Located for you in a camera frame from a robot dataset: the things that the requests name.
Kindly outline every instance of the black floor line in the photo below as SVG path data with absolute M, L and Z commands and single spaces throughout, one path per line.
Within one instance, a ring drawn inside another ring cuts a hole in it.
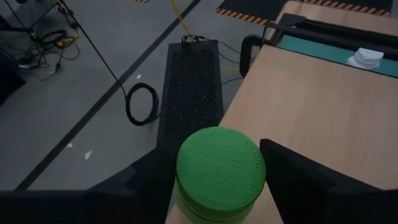
M 184 18 L 201 0 L 193 0 L 189 6 L 181 13 Z M 180 24 L 178 18 L 174 20 L 168 28 L 142 53 L 142 55 L 127 69 L 120 77 L 119 81 L 123 84 L 146 60 L 146 58 L 166 39 L 166 37 Z M 29 175 L 17 186 L 15 190 L 27 190 L 41 173 L 51 164 L 51 162 L 66 148 L 73 138 L 84 128 L 91 118 L 105 105 L 105 103 L 116 93 L 120 86 L 115 82 L 110 89 L 94 104 L 93 107 L 74 125 L 61 141 L 44 157 L 44 159 L 29 173 Z

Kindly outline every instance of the yellow and black tape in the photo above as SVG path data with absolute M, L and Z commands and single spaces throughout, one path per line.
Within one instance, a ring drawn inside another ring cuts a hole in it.
M 347 3 L 343 3 L 343 2 L 336 2 L 336 1 L 330 1 L 330 0 L 303 0 L 303 2 L 316 4 L 319 6 L 334 7 L 337 9 L 345 9 L 345 10 L 350 10 L 350 11 L 355 11 L 355 12 L 363 12 L 363 13 L 368 13 L 368 14 L 373 14 L 373 15 L 378 15 L 378 16 L 389 16 L 390 15 L 390 12 L 388 12 L 384 9 L 376 9 L 374 7 L 359 6 L 359 5 L 347 4 Z
M 384 9 L 376 9 L 374 7 L 358 6 L 358 5 L 354 5 L 354 4 L 347 4 L 347 3 L 331 1 L 331 0 L 301 0 L 301 2 L 316 4 L 319 6 L 334 7 L 337 9 L 346 9 L 346 10 L 355 11 L 355 12 L 363 12 L 363 13 L 373 14 L 373 15 L 377 15 L 377 16 L 389 16 L 390 15 L 390 12 L 387 10 L 384 10 Z M 216 12 L 221 15 L 231 16 L 233 18 L 242 19 L 244 21 L 248 21 L 248 22 L 252 22 L 252 23 L 260 24 L 260 25 L 266 25 L 268 22 L 270 22 L 267 19 L 250 16 L 247 14 L 242 14 L 240 12 L 233 12 L 233 11 L 230 11 L 227 9 L 222 9 L 222 8 L 218 8 L 216 10 Z
M 252 22 L 252 23 L 260 24 L 260 25 L 266 25 L 269 22 L 268 20 L 262 19 L 260 17 L 250 16 L 250 15 L 242 14 L 239 12 L 233 12 L 233 11 L 226 10 L 226 9 L 218 8 L 216 10 L 216 12 L 221 15 L 231 16 L 233 18 L 242 19 L 244 21 L 248 21 L 248 22 Z

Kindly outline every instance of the concrete floor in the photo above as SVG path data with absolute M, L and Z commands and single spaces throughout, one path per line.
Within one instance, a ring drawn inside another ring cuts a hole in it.
M 215 9 L 222 1 L 201 1 L 185 22 L 192 34 L 221 40 L 239 50 L 243 37 L 260 34 L 262 27 L 216 14 Z M 170 1 L 67 3 L 118 77 L 176 18 Z M 183 11 L 191 1 L 176 0 L 176 3 Z M 31 4 L 34 9 L 42 7 L 34 1 Z M 27 21 L 28 15 L 22 14 Z M 35 30 L 44 34 L 65 27 L 63 17 L 52 11 Z M 182 26 L 178 25 L 133 71 L 124 84 L 125 89 L 138 82 L 148 83 L 161 99 L 168 44 L 180 42 L 183 35 Z M 63 60 L 62 70 L 42 82 L 37 76 L 48 76 L 58 59 L 56 55 L 48 56 L 52 66 L 24 74 L 27 84 L 0 107 L 0 189 L 15 189 L 115 82 L 87 39 L 80 37 L 77 44 L 81 49 L 77 60 Z M 68 49 L 65 56 L 73 55 L 74 50 Z M 222 45 L 220 51 L 230 59 L 239 60 L 236 53 Z M 220 61 L 223 68 L 236 68 L 222 58 Z M 223 81 L 239 76 L 238 72 L 221 74 Z M 238 80 L 223 86 L 225 109 L 240 84 Z M 133 96 L 131 105 L 133 114 L 141 119 L 149 114 L 152 100 L 142 90 Z M 157 128 L 158 121 L 143 127 L 132 125 L 125 115 L 124 98 L 119 90 L 71 140 L 72 146 L 65 148 L 29 189 L 87 189 L 152 150 Z

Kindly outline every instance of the teal panel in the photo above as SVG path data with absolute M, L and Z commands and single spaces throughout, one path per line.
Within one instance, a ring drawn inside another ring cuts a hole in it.
M 343 64 L 346 64 L 347 59 L 355 54 L 355 52 L 352 50 L 341 49 L 326 44 L 303 40 L 289 35 L 283 36 L 279 47 Z M 382 59 L 380 67 L 374 69 L 374 71 L 385 75 L 398 77 L 398 62 L 394 60 Z

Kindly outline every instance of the wooden table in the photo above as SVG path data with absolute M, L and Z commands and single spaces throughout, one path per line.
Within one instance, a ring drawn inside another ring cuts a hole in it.
M 398 35 L 388 17 L 288 2 L 283 13 Z M 221 126 L 269 138 L 381 189 L 398 188 L 398 79 L 263 46 Z M 189 223 L 174 205 L 166 223 Z M 282 223 L 266 185 L 243 223 Z

